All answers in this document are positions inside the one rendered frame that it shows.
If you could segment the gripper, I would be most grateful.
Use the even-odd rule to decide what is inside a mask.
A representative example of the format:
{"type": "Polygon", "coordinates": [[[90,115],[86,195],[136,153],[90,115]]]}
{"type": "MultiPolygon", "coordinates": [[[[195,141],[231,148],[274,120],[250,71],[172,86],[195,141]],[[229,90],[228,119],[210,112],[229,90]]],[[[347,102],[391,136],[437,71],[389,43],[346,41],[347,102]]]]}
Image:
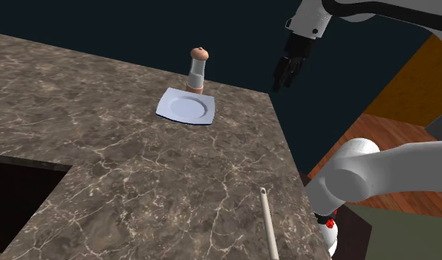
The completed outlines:
{"type": "Polygon", "coordinates": [[[287,57],[281,57],[273,73],[273,90],[278,92],[282,86],[290,87],[299,73],[304,60],[309,58],[315,40],[291,33],[284,51],[287,57]]]}

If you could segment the wooden glass pepper grinder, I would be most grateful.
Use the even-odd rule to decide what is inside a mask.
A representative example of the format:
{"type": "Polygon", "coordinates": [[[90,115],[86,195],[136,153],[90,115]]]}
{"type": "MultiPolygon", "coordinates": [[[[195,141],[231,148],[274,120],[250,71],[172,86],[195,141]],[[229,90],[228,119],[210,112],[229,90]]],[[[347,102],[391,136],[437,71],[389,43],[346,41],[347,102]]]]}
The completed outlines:
{"type": "Polygon", "coordinates": [[[191,68],[188,74],[186,91],[201,95],[205,78],[205,63],[209,58],[209,54],[202,47],[197,47],[191,50],[190,55],[191,68]]]}

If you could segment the white square plate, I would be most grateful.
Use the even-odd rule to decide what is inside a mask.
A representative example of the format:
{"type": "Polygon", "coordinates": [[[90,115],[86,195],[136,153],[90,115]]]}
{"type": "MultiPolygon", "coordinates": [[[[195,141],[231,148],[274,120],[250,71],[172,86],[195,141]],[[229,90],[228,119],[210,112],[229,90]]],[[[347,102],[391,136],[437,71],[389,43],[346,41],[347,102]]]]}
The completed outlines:
{"type": "Polygon", "coordinates": [[[211,125],[215,111],[214,97],[169,87],[157,105],[156,114],[180,123],[211,125]]]}

